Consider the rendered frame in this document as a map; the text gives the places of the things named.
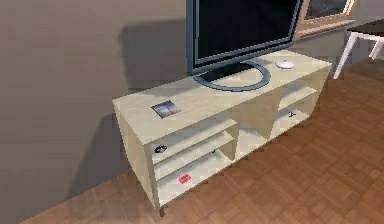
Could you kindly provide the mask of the cream television stand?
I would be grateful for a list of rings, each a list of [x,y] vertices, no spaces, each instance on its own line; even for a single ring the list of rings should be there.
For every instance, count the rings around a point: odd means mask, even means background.
[[[281,60],[294,67],[278,68]],[[308,119],[331,68],[287,50],[254,62],[271,74],[256,90],[221,91],[186,78],[114,100],[127,159],[155,210]],[[261,73],[250,69],[216,83],[241,87],[260,80]],[[168,100],[181,111],[162,119],[151,107]],[[167,150],[155,153],[160,145]],[[191,179],[181,184],[185,174]]]

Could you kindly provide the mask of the multicoloured square card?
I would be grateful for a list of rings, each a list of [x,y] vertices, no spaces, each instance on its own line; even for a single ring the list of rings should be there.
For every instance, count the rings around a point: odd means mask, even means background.
[[[151,107],[151,109],[162,119],[179,113],[181,111],[172,101],[168,100]]]

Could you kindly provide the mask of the grey flat television set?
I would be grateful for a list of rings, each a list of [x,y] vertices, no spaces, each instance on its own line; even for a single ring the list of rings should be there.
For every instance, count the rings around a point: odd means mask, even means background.
[[[186,71],[211,89],[245,92],[266,86],[270,72],[253,61],[293,44],[304,0],[186,0]],[[248,86],[218,85],[220,78],[256,69]]]

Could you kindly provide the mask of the wooden framed window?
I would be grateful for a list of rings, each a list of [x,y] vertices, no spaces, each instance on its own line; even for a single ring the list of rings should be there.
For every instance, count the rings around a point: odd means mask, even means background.
[[[303,0],[295,38],[301,39],[355,22],[350,14],[356,0]]]

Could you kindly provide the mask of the dark table with white legs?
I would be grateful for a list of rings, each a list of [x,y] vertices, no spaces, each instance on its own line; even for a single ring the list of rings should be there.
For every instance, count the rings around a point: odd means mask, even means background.
[[[384,46],[384,18],[348,28],[348,31],[350,31],[350,36],[334,72],[334,79],[337,79],[339,77],[343,66],[358,38],[375,42],[375,45],[371,53],[369,54],[369,57],[373,60],[376,59],[380,50]]]

